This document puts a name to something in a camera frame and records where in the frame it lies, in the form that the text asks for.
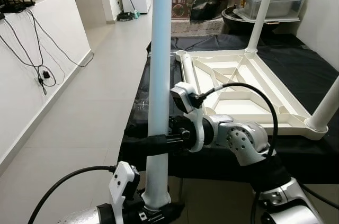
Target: black tablecloth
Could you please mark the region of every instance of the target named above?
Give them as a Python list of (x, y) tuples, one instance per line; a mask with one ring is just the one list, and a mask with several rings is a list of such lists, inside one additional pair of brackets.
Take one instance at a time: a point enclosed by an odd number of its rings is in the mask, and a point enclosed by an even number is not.
[[(249, 37), (220, 34), (213, 37), (171, 39), (171, 48), (186, 51), (244, 49)], [(338, 72), (317, 53), (291, 34), (265, 36), (258, 44), (258, 55), (282, 80), (300, 103), (313, 113), (338, 76)], [(147, 135), (149, 65), (147, 59), (123, 141)], [(171, 87), (182, 80), (180, 64), (171, 57)], [(182, 114), (170, 99), (170, 115)], [(288, 171), (303, 183), (339, 183), (338, 111), (331, 119), (329, 132), (320, 141), (301, 136), (279, 136), (276, 151)], [(119, 160), (138, 170), (146, 168), (146, 158), (135, 151), (120, 149)], [(225, 148), (204, 147), (198, 153), (169, 156), (169, 175), (247, 182), (235, 156)]]

